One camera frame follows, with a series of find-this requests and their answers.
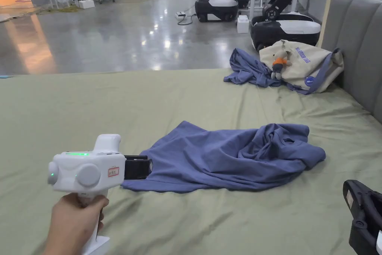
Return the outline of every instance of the round knob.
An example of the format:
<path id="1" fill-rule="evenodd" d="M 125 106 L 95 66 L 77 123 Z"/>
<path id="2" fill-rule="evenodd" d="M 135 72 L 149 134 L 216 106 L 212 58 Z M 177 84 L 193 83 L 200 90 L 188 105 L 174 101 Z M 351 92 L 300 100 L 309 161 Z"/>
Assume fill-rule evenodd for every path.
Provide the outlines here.
<path id="1" fill-rule="evenodd" d="M 80 185 L 91 187 L 98 183 L 101 173 L 98 167 L 91 163 L 86 163 L 81 166 L 81 169 L 76 175 L 76 179 Z"/>
<path id="2" fill-rule="evenodd" d="M 59 166 L 57 163 L 51 161 L 49 162 L 49 175 L 48 175 L 48 184 L 54 185 L 59 178 Z"/>

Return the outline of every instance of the blue t-shirt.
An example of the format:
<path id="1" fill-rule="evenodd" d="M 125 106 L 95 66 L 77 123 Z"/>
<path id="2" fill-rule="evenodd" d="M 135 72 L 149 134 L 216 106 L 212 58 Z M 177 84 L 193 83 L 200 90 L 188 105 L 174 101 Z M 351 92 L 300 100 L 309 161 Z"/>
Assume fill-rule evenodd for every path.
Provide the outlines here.
<path id="1" fill-rule="evenodd" d="M 307 143 L 309 128 L 269 124 L 259 129 L 206 131 L 182 122 L 143 151 L 153 160 L 145 180 L 125 180 L 136 191 L 264 190 L 286 184 L 325 159 Z"/>

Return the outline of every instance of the white box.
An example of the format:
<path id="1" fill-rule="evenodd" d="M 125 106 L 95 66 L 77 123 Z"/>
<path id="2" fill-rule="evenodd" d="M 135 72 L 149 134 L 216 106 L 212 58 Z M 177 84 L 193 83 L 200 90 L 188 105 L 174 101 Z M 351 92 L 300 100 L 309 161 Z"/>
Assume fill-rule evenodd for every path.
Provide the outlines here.
<path id="1" fill-rule="evenodd" d="M 238 17 L 238 33 L 248 33 L 250 22 L 247 15 L 239 15 Z"/>
<path id="2" fill-rule="evenodd" d="M 78 6 L 82 9 L 92 8 L 92 7 L 94 7 L 94 1 L 93 0 L 82 0 L 82 1 L 78 2 Z"/>

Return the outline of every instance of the concrete floor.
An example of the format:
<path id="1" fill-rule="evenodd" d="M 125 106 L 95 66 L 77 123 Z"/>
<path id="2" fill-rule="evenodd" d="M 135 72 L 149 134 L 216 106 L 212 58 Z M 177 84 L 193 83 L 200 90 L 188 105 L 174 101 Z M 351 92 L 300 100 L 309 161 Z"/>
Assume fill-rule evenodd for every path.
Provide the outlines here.
<path id="1" fill-rule="evenodd" d="M 255 53 L 234 22 L 178 26 L 175 13 L 194 3 L 117 0 L 0 23 L 0 75 L 222 68 L 236 47 Z"/>

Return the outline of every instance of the finger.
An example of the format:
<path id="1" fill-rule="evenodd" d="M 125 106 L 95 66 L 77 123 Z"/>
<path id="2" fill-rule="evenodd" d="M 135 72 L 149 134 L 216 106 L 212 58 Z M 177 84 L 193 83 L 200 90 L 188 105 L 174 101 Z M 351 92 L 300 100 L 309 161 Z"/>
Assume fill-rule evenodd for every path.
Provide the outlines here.
<path id="1" fill-rule="evenodd" d="M 109 204 L 109 199 L 107 199 L 103 195 L 98 195 L 94 198 L 92 203 L 89 205 L 91 208 L 95 208 L 98 212 L 101 211 L 102 208 L 106 207 Z"/>

